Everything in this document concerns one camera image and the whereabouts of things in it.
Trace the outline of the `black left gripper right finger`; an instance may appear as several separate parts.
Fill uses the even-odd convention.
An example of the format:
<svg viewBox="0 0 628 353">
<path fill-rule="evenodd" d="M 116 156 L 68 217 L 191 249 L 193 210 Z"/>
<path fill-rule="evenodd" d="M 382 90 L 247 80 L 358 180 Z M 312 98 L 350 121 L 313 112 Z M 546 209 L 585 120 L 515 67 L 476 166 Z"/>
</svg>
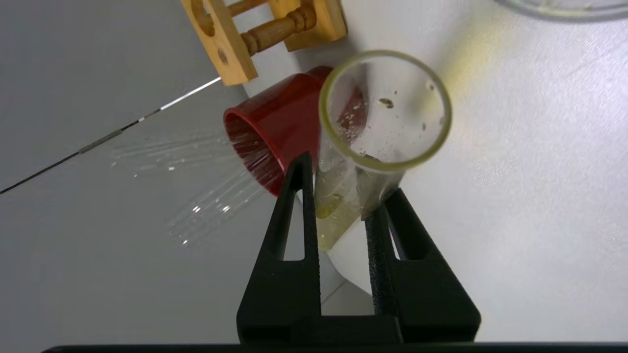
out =
<svg viewBox="0 0 628 353">
<path fill-rule="evenodd" d="M 408 343 L 471 342 L 481 315 L 402 189 L 366 219 L 374 312 Z"/>
</svg>

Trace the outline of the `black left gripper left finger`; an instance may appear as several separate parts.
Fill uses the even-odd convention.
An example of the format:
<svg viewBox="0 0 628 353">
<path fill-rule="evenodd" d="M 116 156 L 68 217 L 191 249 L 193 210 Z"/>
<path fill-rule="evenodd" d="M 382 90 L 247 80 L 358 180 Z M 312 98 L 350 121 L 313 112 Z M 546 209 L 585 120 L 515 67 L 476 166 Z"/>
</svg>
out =
<svg viewBox="0 0 628 353">
<path fill-rule="evenodd" d="M 312 156 L 290 164 L 237 311 L 242 344 L 291 344 L 296 329 L 321 316 L 320 255 L 314 215 Z M 300 260 L 284 260 L 296 192 L 303 194 Z"/>
</svg>

